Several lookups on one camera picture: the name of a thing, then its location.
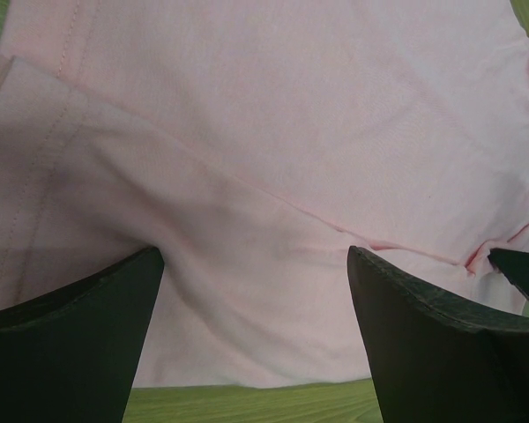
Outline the bright pink t shirt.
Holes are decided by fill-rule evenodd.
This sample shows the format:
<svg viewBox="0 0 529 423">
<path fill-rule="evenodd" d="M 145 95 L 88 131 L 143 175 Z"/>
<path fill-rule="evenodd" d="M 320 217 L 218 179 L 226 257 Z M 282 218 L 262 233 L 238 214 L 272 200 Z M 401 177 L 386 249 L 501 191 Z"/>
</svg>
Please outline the bright pink t shirt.
<svg viewBox="0 0 529 423">
<path fill-rule="evenodd" d="M 518 314 L 529 37 L 507 1 L 12 1 L 0 309 L 147 245 L 135 383 L 365 378 L 347 251 Z"/>
</svg>

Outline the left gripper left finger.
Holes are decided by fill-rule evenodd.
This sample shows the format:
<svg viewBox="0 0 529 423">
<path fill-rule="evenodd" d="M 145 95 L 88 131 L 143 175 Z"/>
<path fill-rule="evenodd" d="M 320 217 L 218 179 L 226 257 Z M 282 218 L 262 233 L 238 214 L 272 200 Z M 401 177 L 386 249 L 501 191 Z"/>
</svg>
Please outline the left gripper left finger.
<svg viewBox="0 0 529 423">
<path fill-rule="evenodd" d="M 164 261 L 144 249 L 0 310 L 0 422 L 120 422 Z"/>
</svg>

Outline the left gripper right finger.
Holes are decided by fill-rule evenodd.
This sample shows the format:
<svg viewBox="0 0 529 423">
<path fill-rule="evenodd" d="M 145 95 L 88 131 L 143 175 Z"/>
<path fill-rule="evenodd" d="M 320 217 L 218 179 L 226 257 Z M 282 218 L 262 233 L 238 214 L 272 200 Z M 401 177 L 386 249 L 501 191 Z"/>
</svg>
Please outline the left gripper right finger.
<svg viewBox="0 0 529 423">
<path fill-rule="evenodd" d="M 529 422 L 529 317 L 352 247 L 347 274 L 386 422 Z"/>
</svg>

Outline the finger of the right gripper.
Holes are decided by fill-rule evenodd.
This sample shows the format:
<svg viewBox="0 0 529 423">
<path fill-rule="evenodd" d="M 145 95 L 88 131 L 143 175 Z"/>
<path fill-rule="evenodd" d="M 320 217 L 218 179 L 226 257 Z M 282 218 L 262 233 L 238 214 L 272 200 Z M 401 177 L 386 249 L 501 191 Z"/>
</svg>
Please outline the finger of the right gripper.
<svg viewBox="0 0 529 423">
<path fill-rule="evenodd" d="M 509 249 L 491 249 L 488 260 L 529 302 L 529 253 Z"/>
</svg>

